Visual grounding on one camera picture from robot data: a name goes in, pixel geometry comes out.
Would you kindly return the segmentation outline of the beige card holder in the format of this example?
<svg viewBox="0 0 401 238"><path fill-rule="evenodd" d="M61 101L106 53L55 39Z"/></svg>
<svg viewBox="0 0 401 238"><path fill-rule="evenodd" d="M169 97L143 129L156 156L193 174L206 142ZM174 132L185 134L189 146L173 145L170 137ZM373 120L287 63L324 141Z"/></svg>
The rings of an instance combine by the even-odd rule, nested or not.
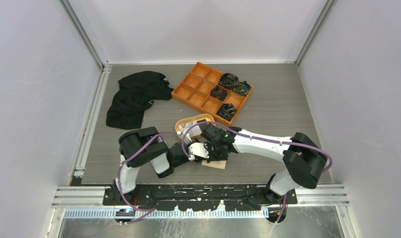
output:
<svg viewBox="0 0 401 238"><path fill-rule="evenodd" d="M221 169L224 170L226 168L226 161L211 161L207 162L206 160L203 160L201 162L201 165L210 167L210 168L216 168L216 169Z"/></svg>

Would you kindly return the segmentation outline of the orange oval tray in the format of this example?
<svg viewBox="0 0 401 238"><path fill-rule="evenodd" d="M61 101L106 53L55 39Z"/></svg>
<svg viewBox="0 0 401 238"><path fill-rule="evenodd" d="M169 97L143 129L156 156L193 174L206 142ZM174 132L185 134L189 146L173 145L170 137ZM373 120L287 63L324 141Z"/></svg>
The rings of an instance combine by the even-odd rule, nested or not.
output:
<svg viewBox="0 0 401 238"><path fill-rule="evenodd" d="M185 133L185 131L187 129L189 129L194 124L197 124L197 123L203 122L203 121L215 121L215 120L210 114L201 114L201 115L197 115L197 116L194 116L194 117L189 117L189 118L181 119L181 120L177 121L177 123L175 124L175 130L176 130L176 132L178 134L179 139L182 140L182 135ZM200 126L199 125L195 126L188 133L188 136L191 139L200 138L201 137Z"/></svg>

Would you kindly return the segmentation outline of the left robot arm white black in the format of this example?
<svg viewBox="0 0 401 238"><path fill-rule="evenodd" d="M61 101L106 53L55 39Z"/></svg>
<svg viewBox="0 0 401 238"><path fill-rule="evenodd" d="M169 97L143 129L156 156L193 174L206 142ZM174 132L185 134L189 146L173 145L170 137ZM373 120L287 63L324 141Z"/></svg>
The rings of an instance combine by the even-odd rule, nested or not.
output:
<svg viewBox="0 0 401 238"><path fill-rule="evenodd" d="M126 132L118 143L120 168L115 179L115 198L123 205L134 200L136 179L143 165L150 163L157 177L162 179L189 162L181 143L168 147L154 126Z"/></svg>

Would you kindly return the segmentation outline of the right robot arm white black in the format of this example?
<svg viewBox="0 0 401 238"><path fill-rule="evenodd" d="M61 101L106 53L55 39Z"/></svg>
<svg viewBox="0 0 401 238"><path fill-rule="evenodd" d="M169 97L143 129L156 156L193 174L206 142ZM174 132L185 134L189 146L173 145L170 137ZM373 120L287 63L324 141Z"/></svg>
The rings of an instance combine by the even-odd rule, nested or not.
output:
<svg viewBox="0 0 401 238"><path fill-rule="evenodd" d="M272 137L239 127L224 130L212 123L202 125L200 129L201 137L209 143L206 147L208 161L227 160L229 153L248 153L285 165L285 170L272 175L266 185L266 199L273 204L299 186L315 189L328 160L320 148L300 132L293 137Z"/></svg>

